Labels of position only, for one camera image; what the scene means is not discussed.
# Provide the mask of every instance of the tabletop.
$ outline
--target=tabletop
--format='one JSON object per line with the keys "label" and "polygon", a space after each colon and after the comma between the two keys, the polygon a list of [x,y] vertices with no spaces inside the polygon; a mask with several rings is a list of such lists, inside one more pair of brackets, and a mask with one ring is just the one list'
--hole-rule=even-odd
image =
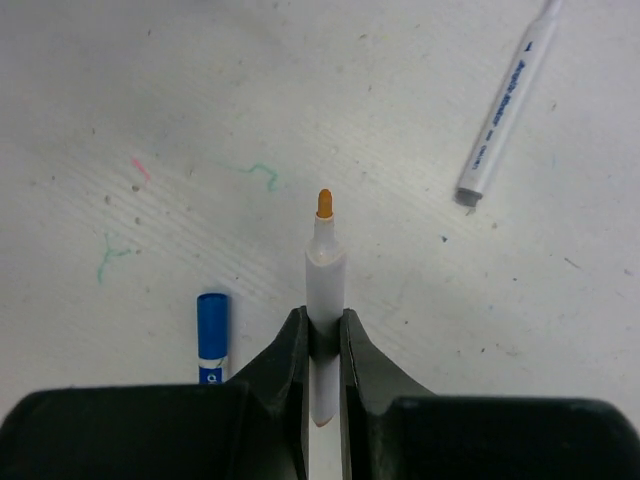
{"label": "tabletop", "polygon": [[[640,425],[639,2],[565,2],[489,193],[453,201],[542,6],[3,2],[0,417],[38,389],[195,383],[205,291],[232,296],[237,371],[304,304],[326,187],[347,304],[416,380]],[[315,478],[339,476],[336,424]]]}

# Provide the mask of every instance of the blue marker cap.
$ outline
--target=blue marker cap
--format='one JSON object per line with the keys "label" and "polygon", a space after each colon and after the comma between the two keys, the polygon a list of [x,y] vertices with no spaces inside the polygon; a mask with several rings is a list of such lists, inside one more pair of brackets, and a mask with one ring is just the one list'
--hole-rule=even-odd
{"label": "blue marker cap", "polygon": [[198,297],[198,356],[216,360],[227,356],[229,297],[205,293]]}

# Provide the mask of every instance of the green marker scribble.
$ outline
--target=green marker scribble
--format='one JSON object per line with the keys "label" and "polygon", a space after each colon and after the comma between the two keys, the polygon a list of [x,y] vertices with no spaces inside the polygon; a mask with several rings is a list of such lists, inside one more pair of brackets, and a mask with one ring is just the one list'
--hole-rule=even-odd
{"label": "green marker scribble", "polygon": [[278,181],[278,176],[279,176],[278,172],[276,172],[273,168],[269,167],[268,165],[265,165],[262,162],[258,162],[253,167],[248,169],[232,167],[231,165],[225,165],[224,163],[219,163],[218,165],[224,168],[228,168],[230,170],[234,170],[236,172],[240,172],[240,173],[253,173],[253,172],[257,172],[258,170],[262,170],[267,175],[269,175],[269,181],[267,182],[267,190],[269,190],[270,192],[275,192],[278,189],[276,185],[276,182]]}
{"label": "green marker scribble", "polygon": [[121,250],[121,251],[117,251],[111,248],[111,246],[109,245],[109,234],[107,233],[104,234],[104,240],[105,240],[105,243],[107,244],[107,251],[104,253],[104,257],[102,257],[102,263],[98,267],[98,273],[97,273],[98,283],[100,285],[102,285],[102,279],[104,277],[104,268],[107,266],[107,263],[109,263],[109,260],[116,257],[124,257],[125,255],[129,255],[131,253],[130,248],[127,248],[126,250]]}

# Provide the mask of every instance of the orange marker tip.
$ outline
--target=orange marker tip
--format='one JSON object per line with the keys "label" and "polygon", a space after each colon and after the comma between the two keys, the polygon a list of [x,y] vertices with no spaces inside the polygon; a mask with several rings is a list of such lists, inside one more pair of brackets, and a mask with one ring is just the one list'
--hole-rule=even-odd
{"label": "orange marker tip", "polygon": [[320,191],[318,195],[318,218],[331,218],[333,216],[333,199],[331,192],[326,188]]}

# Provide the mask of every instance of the pink mark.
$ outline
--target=pink mark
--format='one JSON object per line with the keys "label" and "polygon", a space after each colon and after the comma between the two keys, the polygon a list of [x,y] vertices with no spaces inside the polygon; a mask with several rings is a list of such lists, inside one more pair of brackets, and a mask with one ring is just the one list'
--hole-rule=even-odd
{"label": "pink mark", "polygon": [[147,169],[142,166],[142,164],[140,163],[140,160],[138,160],[136,157],[132,157],[131,163],[133,163],[136,166],[136,168],[142,172],[142,174],[144,175],[145,181],[147,182],[151,181],[151,175],[149,175],[149,172],[147,172]]}

